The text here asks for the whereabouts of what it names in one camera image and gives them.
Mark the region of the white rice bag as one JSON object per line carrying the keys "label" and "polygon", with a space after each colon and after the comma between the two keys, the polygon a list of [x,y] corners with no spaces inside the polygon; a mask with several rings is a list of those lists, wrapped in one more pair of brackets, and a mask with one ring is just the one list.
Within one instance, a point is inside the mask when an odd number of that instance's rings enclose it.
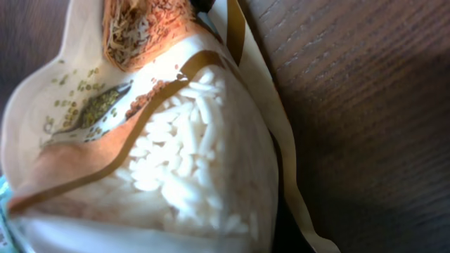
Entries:
{"label": "white rice bag", "polygon": [[21,252],[336,252],[236,0],[71,1],[1,126]]}

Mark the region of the teal wet wipe packet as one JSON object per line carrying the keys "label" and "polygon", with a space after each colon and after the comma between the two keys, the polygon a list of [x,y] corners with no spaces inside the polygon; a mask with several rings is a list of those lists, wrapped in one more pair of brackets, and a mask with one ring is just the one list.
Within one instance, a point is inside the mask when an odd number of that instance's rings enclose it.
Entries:
{"label": "teal wet wipe packet", "polygon": [[11,190],[5,176],[1,176],[1,253],[21,253],[7,226],[6,201],[11,196]]}

